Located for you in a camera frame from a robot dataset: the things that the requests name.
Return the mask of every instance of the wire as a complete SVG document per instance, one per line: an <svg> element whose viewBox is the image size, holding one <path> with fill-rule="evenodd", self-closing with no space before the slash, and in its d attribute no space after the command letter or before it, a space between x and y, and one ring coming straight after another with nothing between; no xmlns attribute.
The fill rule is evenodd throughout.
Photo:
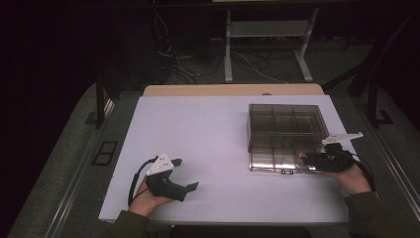
<svg viewBox="0 0 420 238"><path fill-rule="evenodd" d="M333 150L333 152L336 152L336 153L338 153L340 155L343 155L343 156L345 156L347 158L350 158L350 159L354 160L356 162L356 164L358 165L358 167L365 174L365 177L367 178L367 182L369 183L370 188L373 191L375 191L373 170L371 169L370 164L368 163L367 160L363 159L361 156L359 156L357 154L351 153L352 156L357 156L361 160L360 162L358 162L358 161L355 160L355 158L350 157L349 155L347 155L343 151Z"/></svg>
<svg viewBox="0 0 420 238"><path fill-rule="evenodd" d="M168 57L168 58L171 58L171 57L173 57L173 55L167 55L167 54L165 54L165 53L162 53L162 52L157 52L159 55L161 55L161 56L164 56L164 57Z"/></svg>
<svg viewBox="0 0 420 238"><path fill-rule="evenodd" d="M192 71L191 69L189 69L189 68L187 68L187 67L186 67L186 69L188 69L189 71L191 71L191 73L190 73L190 72L187 72L187 71L185 70L185 68L181 65L181 62L179 61L179 59L178 59L177 57L175 57L175 59L176 59L176 62L178 63L178 65L179 65L179 68L180 68L183 72L185 72L186 74L188 74L188 75L190 75L190 76L199 76L199 75L200 75L199 73L196 73L196 72L194 72L194 71Z"/></svg>
<svg viewBox="0 0 420 238"><path fill-rule="evenodd" d="M272 55L272 52L268 54L268 57L263 57L260 54L251 54L251 53L247 53L247 54L254 57L254 58L261 59L261 60L257 60L257 61L252 61L252 64L258 65L261 68L261 70L269 68L268 59Z"/></svg>
<svg viewBox="0 0 420 238"><path fill-rule="evenodd" d="M162 40L165 40L166 42L167 42L167 44L168 44L168 46L167 46L167 50L164 52L164 53L162 53L162 52L160 52L160 51L157 51L159 54L161 54L161 55L163 55L163 56L165 56L165 57L173 57L173 54L170 54L170 55L168 55L168 53L170 52L170 50L172 50L172 44L170 43L170 40L169 39L167 39L167 38L164 38L164 37L157 37L158 39L162 39Z"/></svg>
<svg viewBox="0 0 420 238"><path fill-rule="evenodd" d="M217 70L219 70L219 67L220 67L220 64L222 62L222 59L223 59L223 56L221 56L219 58L219 60L217 61L216 67L213 70L211 70L209 72L205 72L205 73L200 73L200 76L208 76L208 75L212 75L212 74L216 73Z"/></svg>
<svg viewBox="0 0 420 238"><path fill-rule="evenodd" d="M167 26L166 26L166 23L164 22L164 20L158 15L158 12L155 12L155 15L157 16L157 18L161 21L161 23L163 24L163 26L164 26L164 32L165 32L165 34L166 34L166 36L167 36L167 33L168 33L168 30L167 30Z"/></svg>
<svg viewBox="0 0 420 238"><path fill-rule="evenodd" d="M255 72L255 69L258 70L258 71L262 71L262 70L267 69L269 67L268 61L265 61L266 66L263 66L263 65L260 65L258 63L258 62L263 61L263 60L260 60L260 61L249 61L249 60L245 59L245 57L243 55L239 54L239 53L233 53L231 55L231 58L234 60L234 63L238 67L240 67L242 70L247 71L247 72ZM244 66L250 67L252 70L248 70L246 68L243 68L239 63L243 64Z"/></svg>
<svg viewBox="0 0 420 238"><path fill-rule="evenodd" d="M136 199L138 196L140 196L141 194L143 194L143 192L147 191L148 189L149 189L149 188L148 188L148 187L146 187L143 191L141 191L141 192L137 193L137 194L133 197L132 201L133 201L134 199Z"/></svg>
<svg viewBox="0 0 420 238"><path fill-rule="evenodd" d="M184 82L184 83L186 83L186 84L189 84L189 81L188 81L188 78L187 77L189 77L195 84L197 84L197 81L195 80L195 78L193 77L193 76L191 76L191 75L189 75L188 73L185 73L185 72L183 72L183 71L181 71L181 70L179 70L178 68L175 68L175 70L171 70L171 72L173 72L173 73L175 73L177 76L181 76L183 79L185 79L185 80L182 80L182 82Z"/></svg>
<svg viewBox="0 0 420 238"><path fill-rule="evenodd" d="M247 68L245 68L245 67L243 67L242 65L241 65L241 63L239 62L239 61L237 61L235 58L234 58L234 56L235 55L231 55L231 59L232 59L232 62L237 66L237 67L239 67L240 69L242 69L243 71L246 71L246 72L254 72L253 70L248 70Z"/></svg>
<svg viewBox="0 0 420 238"><path fill-rule="evenodd" d="M177 55L177 58L182 62L183 66L186 65L198 65L198 64L204 64L204 63L210 63L211 59L216 57L223 57L223 51L217 50L214 52L210 52L208 56L203 57L201 55L189 55L189 56L179 56Z"/></svg>
<svg viewBox="0 0 420 238"><path fill-rule="evenodd" d="M146 161L144 164L142 164L142 166L139 168L139 170L134 174L133 181L132 181L132 184L130 186L129 197L128 197L129 206L131 205L131 203L134 200L134 197L133 197L134 190L136 189L136 184L137 184L137 181L139 180L140 172L145 168L145 166L147 164L154 163L157 159L158 159L158 156L154 157L153 159L150 159L150 160Z"/></svg>
<svg viewBox="0 0 420 238"><path fill-rule="evenodd" d="M249 43L249 41L234 41L234 40L239 40L238 38L234 38L234 39L232 39L233 41L231 42L231 46L233 46L233 45L237 45L237 46L241 46L241 45L244 45L245 47L247 47L248 49L252 49L253 48L253 46L251 46L250 45L250 43ZM275 48L275 49L278 49L279 47L280 47L280 45L281 45L281 40L282 40L282 38L276 38L276 44L275 45L273 45L273 47ZM241 68L242 70L244 70L244 71L248 71L248 72L254 72L255 71L255 69L257 69L257 70L259 70L260 68L261 69L263 69L263 68L268 68L268 66L263 66L263 65L260 65L260 62L264 62L264 63L268 63L269 61L268 60L284 60L284 59L287 59L287 58L290 58L290 57L294 57L295 56L295 53L293 53L293 54L290 54L290 55L288 55L288 56L285 56L285 57L280 57L280 58L274 58L273 57L273 51L270 51L269 52L269 54L268 54L268 56L259 56L259 54L251 54L251 53L247 53L248 55L251 55L251 56L253 56L253 57L255 57L255 58L260 58L260 59L262 59L262 60L257 60L257 61L253 61L253 66L254 66L254 68L252 69L252 70L248 70L248 69L246 69L246 68L244 68L244 67L242 67L242 66L240 66L236 61L234 61L234 63L239 67L239 68ZM285 77L284 76L282 76L282 78L286 78L286 79L291 79L296 73L297 73L297 71L296 71L296 69L297 69L297 66L298 66L298 63L301 61L301 60L303 60L303 58L300 58L300 59L298 59L298 60L296 60L295 61L295 66L294 66L294 68L293 68L293 71L292 72L286 72L286 70L284 70L284 68L282 68L282 64L280 64L279 66L282 68L282 72L279 72L279 73L277 73L276 75L272 75L272 76L270 76L271 78L277 78L279 75L285 75Z"/></svg>
<svg viewBox="0 0 420 238"><path fill-rule="evenodd" d="M278 81L278 82L282 82L282 83L285 83L285 84L287 84L287 82L285 82L285 81L282 81L282 80L280 80L280 79L277 79L277 78L273 78L273 77L270 77L270 76L267 76L267 75L265 75L265 74L263 74L263 73L261 73L261 72L259 72L258 70L256 70L253 66L252 66L252 64L244 57L244 56L242 56L241 54L238 54L238 53L234 53L234 52L232 52L232 54L234 54L234 55L237 55L237 56L239 56L239 57L241 57L241 58L243 58L248 64L249 64L249 66L254 70L254 72L256 72L257 74L259 74L259 75L261 75L261 76L263 76L263 77L266 77L266 78L268 78L268 79L271 79L271 80L274 80L274 81Z"/></svg>

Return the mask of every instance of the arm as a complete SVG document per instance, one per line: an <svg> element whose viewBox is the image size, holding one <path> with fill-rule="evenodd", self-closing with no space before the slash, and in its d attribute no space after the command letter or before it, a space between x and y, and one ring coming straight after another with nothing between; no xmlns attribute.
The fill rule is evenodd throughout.
<svg viewBox="0 0 420 238"><path fill-rule="evenodd" d="M154 196L143 180L136 193L136 198L128 211L121 211L111 228L105 231L100 238L143 238L149 223L148 217L161 205L172 201L163 196Z"/></svg>
<svg viewBox="0 0 420 238"><path fill-rule="evenodd" d="M357 165L342 173L322 174L335 178L350 195L345 199L349 207L349 233L380 238L412 237L408 227L388 212L376 193L371 191L364 173Z"/></svg>

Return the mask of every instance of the human hand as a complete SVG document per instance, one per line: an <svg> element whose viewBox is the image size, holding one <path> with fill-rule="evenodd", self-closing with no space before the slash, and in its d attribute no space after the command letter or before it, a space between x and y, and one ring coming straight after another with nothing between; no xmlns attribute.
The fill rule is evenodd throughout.
<svg viewBox="0 0 420 238"><path fill-rule="evenodd" d="M154 196L149 191L148 186L146 185L146 178L144 178L142 183L139 185L136 196L129 207L129 211L148 217L159 206L171 201L173 201L171 198Z"/></svg>
<svg viewBox="0 0 420 238"><path fill-rule="evenodd" d="M305 157L305 154L301 153L299 157ZM321 172L321 174L336 179L348 195L372 191L365 174L356 163L343 172Z"/></svg>

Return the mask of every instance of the clear storage box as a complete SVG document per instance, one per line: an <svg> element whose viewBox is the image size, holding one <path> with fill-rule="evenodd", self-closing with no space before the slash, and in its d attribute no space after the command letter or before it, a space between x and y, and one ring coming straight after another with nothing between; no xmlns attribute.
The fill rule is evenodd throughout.
<svg viewBox="0 0 420 238"><path fill-rule="evenodd" d="M317 105L250 104L248 122L251 171L315 173L299 154L319 153L329 136Z"/></svg>

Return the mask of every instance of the white metal stand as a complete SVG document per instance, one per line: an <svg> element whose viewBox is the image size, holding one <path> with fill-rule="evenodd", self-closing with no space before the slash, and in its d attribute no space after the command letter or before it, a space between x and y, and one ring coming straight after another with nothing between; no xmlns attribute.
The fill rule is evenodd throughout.
<svg viewBox="0 0 420 238"><path fill-rule="evenodd" d="M313 78L304 59L305 51L311 38L318 8L313 9L309 20L301 21L242 21L232 22L231 11L227 13L226 21L226 54L225 54L225 81L233 82L231 62L231 38L243 37L303 37L302 46L295 52L303 78L312 82Z"/></svg>

